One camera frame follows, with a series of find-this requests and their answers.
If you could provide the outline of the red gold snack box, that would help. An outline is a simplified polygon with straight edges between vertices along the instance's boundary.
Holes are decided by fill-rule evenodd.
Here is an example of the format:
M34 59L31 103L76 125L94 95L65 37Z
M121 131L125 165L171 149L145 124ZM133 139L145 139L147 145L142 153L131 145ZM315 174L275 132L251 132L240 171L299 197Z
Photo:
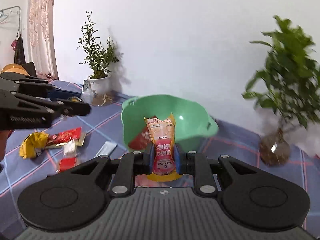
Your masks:
M81 147L84 144L85 137L86 132L81 127L59 132L48 137L45 148L63 147L69 142L73 142L77 147Z

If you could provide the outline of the pink yellow snack pouch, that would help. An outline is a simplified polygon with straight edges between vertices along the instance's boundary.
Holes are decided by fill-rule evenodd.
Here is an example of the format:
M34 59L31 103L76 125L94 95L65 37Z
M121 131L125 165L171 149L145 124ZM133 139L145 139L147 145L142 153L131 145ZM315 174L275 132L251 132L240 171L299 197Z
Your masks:
M157 117L144 118L150 133L152 143L155 145L155 159L153 172L147 178L156 182L174 181L181 177L176 172L174 145L176 121L171 113L166 119Z

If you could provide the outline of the white long sachet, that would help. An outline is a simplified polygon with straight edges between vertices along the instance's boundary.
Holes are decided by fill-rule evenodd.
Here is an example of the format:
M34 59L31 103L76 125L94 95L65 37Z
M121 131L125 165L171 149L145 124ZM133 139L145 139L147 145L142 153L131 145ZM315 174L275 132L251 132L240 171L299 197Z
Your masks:
M116 142L106 141L100 148L100 150L97 152L95 157L109 157L116 147Z

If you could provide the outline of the red chocolate bar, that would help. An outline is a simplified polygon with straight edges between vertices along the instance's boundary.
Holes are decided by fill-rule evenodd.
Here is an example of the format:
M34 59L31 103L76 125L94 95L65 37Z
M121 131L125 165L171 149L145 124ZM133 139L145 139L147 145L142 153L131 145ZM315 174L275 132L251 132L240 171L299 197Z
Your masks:
M132 139L128 146L132 150L144 150L148 143L151 143L150 133L148 128L145 126L142 131Z

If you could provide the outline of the yellow round object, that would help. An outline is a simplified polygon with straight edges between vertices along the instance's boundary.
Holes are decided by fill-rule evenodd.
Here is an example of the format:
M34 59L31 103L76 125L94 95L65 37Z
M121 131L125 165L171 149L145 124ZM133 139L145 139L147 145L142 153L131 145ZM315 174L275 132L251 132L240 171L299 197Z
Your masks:
M29 76L29 73L26 71L25 68L23 68L19 64L15 64L15 63L8 64L1 70L1 73L6 73L6 72L17 73L17 74Z

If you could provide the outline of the yellow snack bag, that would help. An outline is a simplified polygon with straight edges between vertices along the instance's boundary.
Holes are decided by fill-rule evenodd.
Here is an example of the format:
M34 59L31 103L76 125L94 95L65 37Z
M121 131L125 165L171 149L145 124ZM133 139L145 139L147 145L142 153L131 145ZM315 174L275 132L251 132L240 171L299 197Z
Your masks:
M23 159L34 159L37 157L36 149L43 149L48 141L49 134L45 132L34 132L28 135L22 142L19 156Z

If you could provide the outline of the white nougat packet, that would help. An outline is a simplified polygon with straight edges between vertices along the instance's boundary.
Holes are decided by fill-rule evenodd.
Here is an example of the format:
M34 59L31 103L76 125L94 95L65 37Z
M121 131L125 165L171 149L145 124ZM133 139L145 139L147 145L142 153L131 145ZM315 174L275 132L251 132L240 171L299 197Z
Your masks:
M63 156L65 158L73 158L77 156L76 152L76 142L70 141L63 146Z

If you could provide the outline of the red square snack packet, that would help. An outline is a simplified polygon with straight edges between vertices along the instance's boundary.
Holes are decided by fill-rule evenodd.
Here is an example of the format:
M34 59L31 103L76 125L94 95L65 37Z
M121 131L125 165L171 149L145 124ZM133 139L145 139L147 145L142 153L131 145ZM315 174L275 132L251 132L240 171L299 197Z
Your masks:
M62 158L58 163L57 163L57 173L66 171L70 168L75 167L78 164L78 159L77 157L70 157L70 158Z

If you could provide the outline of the feathery plant in white pot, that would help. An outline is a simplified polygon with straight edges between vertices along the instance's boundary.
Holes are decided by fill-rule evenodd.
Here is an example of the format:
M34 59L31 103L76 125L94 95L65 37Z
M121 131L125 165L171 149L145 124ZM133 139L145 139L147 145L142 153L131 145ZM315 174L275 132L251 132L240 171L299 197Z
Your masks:
M81 65L88 65L93 72L88 80L89 89L93 94L92 103L94 106L103 106L112 100L111 76L113 70L110 65L118 63L117 45L108 37L106 44L103 44L97 36L98 30L92 21L92 12L86 12L84 25L80 27L81 37L78 41L78 48L85 53L85 58L80 62Z

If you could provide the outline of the pink floral curtain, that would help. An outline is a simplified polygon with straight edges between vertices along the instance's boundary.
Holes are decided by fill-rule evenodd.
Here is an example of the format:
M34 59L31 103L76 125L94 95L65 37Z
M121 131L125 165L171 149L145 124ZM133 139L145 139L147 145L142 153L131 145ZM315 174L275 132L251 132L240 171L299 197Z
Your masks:
M36 74L49 80L59 78L53 34L54 0L28 0L28 54Z

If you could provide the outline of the metal clothes rack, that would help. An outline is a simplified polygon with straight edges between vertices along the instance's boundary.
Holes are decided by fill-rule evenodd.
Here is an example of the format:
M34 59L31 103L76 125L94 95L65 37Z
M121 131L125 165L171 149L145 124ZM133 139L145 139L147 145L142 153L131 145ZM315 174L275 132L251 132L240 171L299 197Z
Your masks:
M15 32L15 39L21 36L22 10L19 5L1 9L1 30Z

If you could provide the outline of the leafy plant in glass vase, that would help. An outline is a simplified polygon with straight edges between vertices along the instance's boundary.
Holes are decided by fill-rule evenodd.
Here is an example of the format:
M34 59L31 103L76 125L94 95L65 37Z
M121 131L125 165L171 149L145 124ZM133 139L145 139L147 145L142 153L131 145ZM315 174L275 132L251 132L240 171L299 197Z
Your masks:
M319 123L319 63L310 54L315 43L288 18L273 17L277 29L264 31L270 42L265 65L248 80L242 97L254 100L255 108L271 109L278 116L277 129L259 143L261 161L268 166L284 165L291 155L285 135Z

